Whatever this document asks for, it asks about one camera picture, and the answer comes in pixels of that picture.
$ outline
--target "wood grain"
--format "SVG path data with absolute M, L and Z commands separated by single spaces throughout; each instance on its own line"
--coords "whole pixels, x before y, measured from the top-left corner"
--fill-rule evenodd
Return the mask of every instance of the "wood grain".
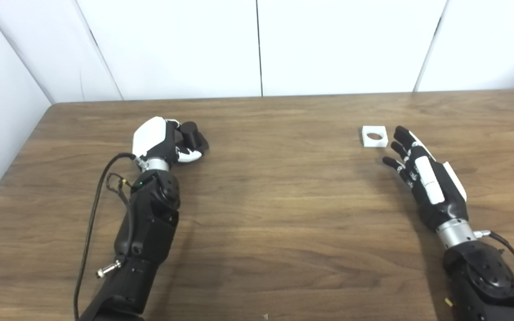
M 0 182 L 0 320 L 72 318 L 96 180 L 156 115 L 197 122 L 211 150 L 172 170 L 181 222 L 149 321 L 452 320 L 441 244 L 381 164 L 393 152 L 361 146 L 366 124 L 416 133 L 459 174 L 472 226 L 514 245 L 514 91 L 57 104 Z M 122 216 L 104 193 L 82 308 Z

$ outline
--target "robotic hand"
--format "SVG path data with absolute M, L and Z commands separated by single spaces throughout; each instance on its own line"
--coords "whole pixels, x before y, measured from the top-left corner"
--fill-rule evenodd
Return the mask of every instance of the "robotic hand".
M 176 133 L 183 140 L 176 142 Z M 91 212 L 83 261 L 74 295 L 75 319 L 80 321 L 142 321 L 146 301 L 157 269 L 168 257 L 178 226 L 179 183 L 170 173 L 177 162 L 193 162 L 209 148 L 195 123 L 155 117 L 134 133 L 133 153 L 118 154 L 102 173 Z M 105 278 L 100 291 L 78 317 L 78 292 L 88 254 L 98 195 L 110 166 L 120 158 L 131 158 L 141 169 L 133 185 L 120 177 L 115 191 L 126 206 L 126 217 L 114 242 L 114 262 L 96 273 Z M 122 191 L 130 186 L 130 200 Z
M 439 163 L 418 138 L 396 128 L 391 148 L 403 162 L 384 157 L 410 187 L 422 222 L 445 246 L 444 269 L 459 321 L 514 321 L 514 275 L 500 252 L 477 240 L 490 231 L 473 231 L 463 185 L 449 163 Z

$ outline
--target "black fingertip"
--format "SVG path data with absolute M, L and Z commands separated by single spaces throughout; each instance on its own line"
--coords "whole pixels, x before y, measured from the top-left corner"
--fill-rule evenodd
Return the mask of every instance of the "black fingertip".
M 389 167 L 392 167 L 394 169 L 398 168 L 398 166 L 399 166 L 397 160 L 395 160 L 394 158 L 388 157 L 388 156 L 384 156 L 384 158 L 382 158 L 382 162 L 385 165 L 388 165 Z
M 394 132 L 394 139 L 400 142 L 406 150 L 412 148 L 412 143 L 416 141 L 410 134 L 410 131 L 402 126 L 397 126 L 396 132 Z
M 402 159 L 408 156 L 408 153 L 406 152 L 406 150 L 404 150 L 404 147 L 400 143 L 394 141 L 392 142 L 390 147 L 392 148 L 392 150 L 394 150 L 394 152 L 397 152 L 400 155 L 400 157 L 402 157 Z
M 398 132 L 398 131 L 405 132 L 406 134 L 410 133 L 410 131 L 407 128 L 405 128 L 404 126 L 396 126 L 396 132 Z

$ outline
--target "robotic arm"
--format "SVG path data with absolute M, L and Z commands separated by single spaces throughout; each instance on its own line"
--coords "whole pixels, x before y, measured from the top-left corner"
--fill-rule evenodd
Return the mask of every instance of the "robotic arm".
M 422 222 L 445 247 L 443 266 L 459 321 L 514 321 L 514 275 L 500 252 L 477 240 L 490 231 L 473 231 L 467 195 L 449 163 L 439 163 L 418 138 L 398 126 L 391 148 L 403 162 L 384 157 L 410 187 Z
M 183 140 L 175 141 L 176 133 Z M 168 257 L 179 222 L 180 190 L 176 177 L 170 173 L 173 164 L 193 162 L 209 148 L 195 123 L 179 123 L 174 119 L 155 117 L 134 133 L 132 158 L 141 175 L 132 185 L 120 178 L 118 195 L 126 205 L 124 218 L 114 242 L 114 262 L 96 273 L 105 278 L 102 288 L 78 318 L 78 288 L 75 291 L 75 319 L 80 321 L 143 321 L 143 313 L 157 269 Z M 99 182 L 99 191 L 110 163 Z M 130 186 L 130 200 L 122 192 Z M 111 191 L 116 191 L 108 184 Z M 96 203 L 91 214 L 92 230 Z M 84 270 L 87 244 L 81 270 Z

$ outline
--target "white block with hole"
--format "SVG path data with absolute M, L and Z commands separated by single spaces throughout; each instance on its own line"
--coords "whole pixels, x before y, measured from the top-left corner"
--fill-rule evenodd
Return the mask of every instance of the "white block with hole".
M 368 135 L 377 134 L 379 140 L 373 140 Z M 362 126 L 362 142 L 365 148 L 386 148 L 388 146 L 388 135 L 384 126 Z

